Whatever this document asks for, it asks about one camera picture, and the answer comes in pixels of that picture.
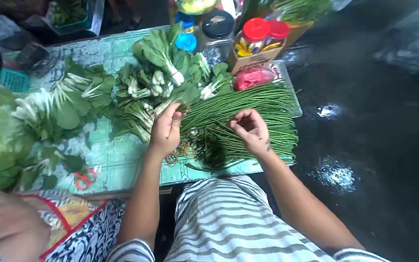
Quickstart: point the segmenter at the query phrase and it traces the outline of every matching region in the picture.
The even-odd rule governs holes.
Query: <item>red lid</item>
[[[269,33],[269,24],[263,18],[252,18],[248,20],[242,29],[242,35],[250,42],[258,42],[266,38]]]
[[[271,28],[268,35],[272,38],[283,39],[290,33],[289,26],[282,21],[269,20],[268,24]]]

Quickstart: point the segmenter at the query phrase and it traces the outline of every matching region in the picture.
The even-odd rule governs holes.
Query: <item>striped shirt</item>
[[[165,261],[388,262],[363,250],[326,254],[275,216],[265,192],[248,176],[208,179],[177,200],[174,243]],[[107,262],[154,262],[142,240],[117,246]]]

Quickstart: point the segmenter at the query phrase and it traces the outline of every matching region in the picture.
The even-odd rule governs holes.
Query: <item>black lid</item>
[[[201,30],[211,39],[227,37],[234,29],[234,18],[223,10],[213,10],[205,15]]]

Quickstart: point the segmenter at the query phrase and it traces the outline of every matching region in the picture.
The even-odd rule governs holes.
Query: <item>person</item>
[[[179,144],[178,107],[172,103],[155,120],[128,202],[94,204],[56,190],[0,192],[0,261],[154,262],[160,168]],[[364,251],[282,162],[255,110],[236,114],[230,128],[263,167],[284,220],[247,176],[195,182],[177,200],[166,261],[387,262]]]
[[[113,13],[113,17],[111,19],[111,22],[113,24],[119,24],[122,21],[122,17],[119,14],[119,9],[117,7],[117,0],[108,0],[109,6],[111,6],[111,11]],[[137,6],[137,0],[126,0],[127,7],[132,13],[132,19],[130,21],[129,30],[135,30],[142,22],[142,17],[138,13],[138,6]]]
[[[0,191],[0,261],[103,261],[124,210],[123,200],[94,204],[67,191]]]
[[[178,106],[171,104],[154,122],[117,246],[107,262],[154,261],[160,168],[180,141],[183,115],[176,111]],[[279,158],[256,110],[240,111],[230,128],[261,164],[282,219],[273,214],[267,195],[248,176],[195,182],[177,199],[174,242],[165,261],[387,261],[365,251]]]

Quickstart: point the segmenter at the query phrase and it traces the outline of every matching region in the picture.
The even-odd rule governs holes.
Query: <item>cardboard box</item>
[[[285,44],[282,47],[281,52],[279,52],[279,55],[287,51],[287,49],[297,41],[297,39],[305,33],[308,28],[312,27],[314,24],[313,21],[310,22],[304,22],[304,23],[287,23],[287,25],[290,27],[290,33],[285,38]]]
[[[248,57],[237,57],[232,48],[226,63],[229,65],[230,74],[236,75],[238,72],[254,67],[267,67],[274,58],[282,55],[308,28],[313,26],[313,21],[306,23],[288,23],[290,33],[285,38],[281,47],[271,49],[265,52],[254,54]]]
[[[283,47],[274,48],[248,57],[237,57],[234,48],[231,49],[226,63],[229,65],[230,74],[236,75],[239,71],[253,67],[267,67],[279,54]]]

